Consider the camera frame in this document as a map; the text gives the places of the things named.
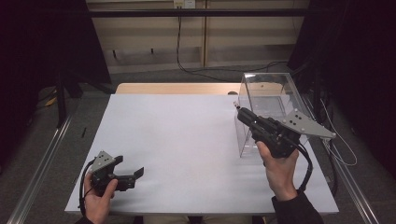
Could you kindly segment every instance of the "silver metal plate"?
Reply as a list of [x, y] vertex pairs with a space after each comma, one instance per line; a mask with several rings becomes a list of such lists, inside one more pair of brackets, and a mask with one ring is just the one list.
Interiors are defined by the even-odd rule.
[[96, 157], [95, 161], [93, 162], [91, 172], [98, 171], [115, 161], [116, 160], [113, 157], [111, 157], [105, 151], [102, 150], [99, 152], [99, 155]]
[[281, 123], [285, 127], [300, 134], [309, 134], [323, 138], [335, 138], [336, 136], [335, 133], [330, 132], [297, 109], [291, 111]]

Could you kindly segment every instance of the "grey floor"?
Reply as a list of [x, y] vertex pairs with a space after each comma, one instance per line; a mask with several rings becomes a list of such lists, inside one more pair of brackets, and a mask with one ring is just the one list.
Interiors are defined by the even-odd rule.
[[[203, 71], [200, 74], [216, 78], [239, 81], [243, 70], [260, 68], [257, 65], [239, 65], [224, 67], [229, 70]], [[122, 82], [215, 82], [207, 77], [193, 76], [180, 70], [112, 74], [111, 88], [116, 88]], [[285, 66], [278, 65], [270, 72], [288, 71]], [[90, 150], [96, 130], [106, 110], [109, 96], [98, 90], [81, 84], [84, 94], [80, 99], [67, 97], [69, 111], [76, 109], [64, 139], [60, 144], [53, 161], [47, 171], [44, 181], [35, 200], [24, 217], [25, 223], [74, 223], [80, 215], [66, 214], [64, 208], [76, 183], [76, 177], [82, 169], [82, 164]], [[51, 88], [46, 88], [40, 95], [45, 95]], [[337, 107], [332, 104], [334, 126], [345, 138], [358, 157], [358, 164], [349, 167], [361, 191], [373, 207], [378, 223], [396, 223], [396, 181], [371, 155], [370, 149], [351, 130], [352, 126]], [[7, 223], [21, 195], [40, 163], [57, 124], [57, 107], [37, 105], [26, 135], [15, 150], [15, 154], [0, 175], [0, 223]], [[333, 172], [327, 159], [327, 154], [316, 140], [311, 142], [315, 149], [323, 174], [333, 184]], [[335, 141], [345, 161], [353, 161], [347, 147], [338, 139]], [[338, 191], [334, 199], [340, 209], [335, 215], [324, 217], [326, 223], [366, 223], [361, 217], [355, 202], [352, 200], [342, 179], [338, 177]], [[132, 217], [111, 217], [109, 223], [132, 223]]]

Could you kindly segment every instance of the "white table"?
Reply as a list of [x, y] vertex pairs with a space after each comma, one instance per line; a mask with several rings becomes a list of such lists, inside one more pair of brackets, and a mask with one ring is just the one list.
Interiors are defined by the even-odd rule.
[[[182, 84], [129, 87], [139, 85], [142, 89], [154, 86], [179, 93], [176, 86]], [[220, 93], [238, 91], [237, 87], [219, 85]], [[274, 194], [269, 189], [260, 155], [256, 152], [239, 158], [233, 107], [236, 95], [142, 92], [145, 94], [118, 91], [111, 96], [85, 161], [87, 164], [104, 150], [113, 157], [124, 157], [124, 162], [116, 166], [116, 175], [131, 175], [145, 167], [145, 174], [134, 189], [116, 192], [111, 213], [200, 216], [274, 213], [270, 200]], [[309, 144], [305, 147], [314, 165], [306, 195], [321, 214], [336, 213], [338, 208], [312, 148]], [[296, 187], [304, 178], [306, 166], [301, 157], [294, 176]], [[66, 212], [79, 213], [78, 190], [79, 183]]]

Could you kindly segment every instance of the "white tabletop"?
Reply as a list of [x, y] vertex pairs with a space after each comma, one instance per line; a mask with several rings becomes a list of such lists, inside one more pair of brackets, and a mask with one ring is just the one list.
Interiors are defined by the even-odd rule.
[[[274, 213], [262, 160], [239, 158], [234, 124], [237, 96], [112, 95], [85, 164], [100, 150], [122, 155], [116, 175], [145, 174], [134, 189], [116, 192], [111, 213], [127, 215], [262, 215]], [[309, 143], [314, 165], [306, 195], [322, 214], [338, 208]], [[306, 172], [298, 160], [295, 185]], [[79, 183], [66, 212], [77, 212]]]

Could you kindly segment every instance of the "clear acrylic box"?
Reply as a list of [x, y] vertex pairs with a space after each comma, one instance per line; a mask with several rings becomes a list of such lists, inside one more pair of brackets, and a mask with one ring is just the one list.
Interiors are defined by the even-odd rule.
[[[294, 109], [310, 117], [289, 73], [245, 73], [237, 103], [258, 116], [271, 117], [279, 121]], [[252, 152], [257, 153], [249, 127], [238, 120], [237, 112], [235, 127], [240, 157]], [[306, 140], [307, 137], [303, 135], [301, 143], [304, 144]]]

